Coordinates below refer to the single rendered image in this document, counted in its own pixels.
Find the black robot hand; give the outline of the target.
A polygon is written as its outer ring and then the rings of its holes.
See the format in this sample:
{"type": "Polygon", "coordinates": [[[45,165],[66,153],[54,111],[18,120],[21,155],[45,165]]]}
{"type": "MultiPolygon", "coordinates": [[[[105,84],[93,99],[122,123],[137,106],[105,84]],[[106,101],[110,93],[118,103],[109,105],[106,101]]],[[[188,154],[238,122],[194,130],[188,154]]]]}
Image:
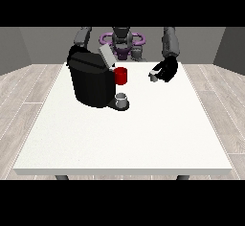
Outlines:
{"type": "Polygon", "coordinates": [[[150,72],[154,72],[157,79],[169,82],[177,73],[177,69],[178,62],[176,57],[168,56],[163,61],[159,62],[150,72]]]}
{"type": "Polygon", "coordinates": [[[69,53],[68,53],[68,56],[67,56],[67,60],[70,60],[71,59],[71,56],[77,52],[80,52],[80,53],[89,53],[89,50],[85,47],[80,47],[76,44],[74,44],[70,50],[69,50],[69,53]]]}

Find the pale grey machine lid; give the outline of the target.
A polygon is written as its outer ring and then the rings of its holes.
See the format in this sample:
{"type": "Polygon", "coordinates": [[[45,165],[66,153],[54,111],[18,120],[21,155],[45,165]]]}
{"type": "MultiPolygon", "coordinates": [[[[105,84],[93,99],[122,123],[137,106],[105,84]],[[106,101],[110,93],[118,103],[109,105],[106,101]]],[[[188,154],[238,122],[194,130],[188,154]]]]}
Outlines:
{"type": "Polygon", "coordinates": [[[114,57],[110,47],[108,44],[104,44],[102,46],[99,47],[99,53],[102,56],[106,66],[108,68],[111,68],[115,62],[116,62],[116,58],[114,57]]]}

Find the black coffee machine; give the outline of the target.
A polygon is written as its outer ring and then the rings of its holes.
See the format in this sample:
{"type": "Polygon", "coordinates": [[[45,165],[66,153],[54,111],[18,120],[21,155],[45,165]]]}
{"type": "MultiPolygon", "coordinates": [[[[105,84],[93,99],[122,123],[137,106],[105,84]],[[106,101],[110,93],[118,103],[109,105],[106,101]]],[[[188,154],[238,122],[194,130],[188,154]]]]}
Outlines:
{"type": "Polygon", "coordinates": [[[129,101],[124,108],[116,106],[116,86],[114,69],[108,68],[100,54],[77,52],[68,60],[77,100],[87,106],[111,107],[118,111],[129,108],[129,101]]]}

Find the red pod holder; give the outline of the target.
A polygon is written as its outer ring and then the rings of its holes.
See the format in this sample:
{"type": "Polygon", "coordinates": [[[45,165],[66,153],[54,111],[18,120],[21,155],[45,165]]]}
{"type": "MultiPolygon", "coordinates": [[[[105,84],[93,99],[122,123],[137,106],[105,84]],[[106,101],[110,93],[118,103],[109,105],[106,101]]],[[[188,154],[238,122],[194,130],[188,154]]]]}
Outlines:
{"type": "Polygon", "coordinates": [[[127,83],[127,69],[124,67],[117,67],[114,70],[115,83],[118,85],[124,85],[127,83]]]}

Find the small grey cup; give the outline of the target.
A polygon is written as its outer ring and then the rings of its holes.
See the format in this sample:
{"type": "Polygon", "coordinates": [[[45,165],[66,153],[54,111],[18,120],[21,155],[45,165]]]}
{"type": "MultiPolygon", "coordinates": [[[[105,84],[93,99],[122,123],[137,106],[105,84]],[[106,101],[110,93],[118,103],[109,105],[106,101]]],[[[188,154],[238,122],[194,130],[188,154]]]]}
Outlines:
{"type": "Polygon", "coordinates": [[[127,96],[125,93],[118,93],[115,96],[116,106],[119,108],[124,108],[127,105],[127,96]]]}

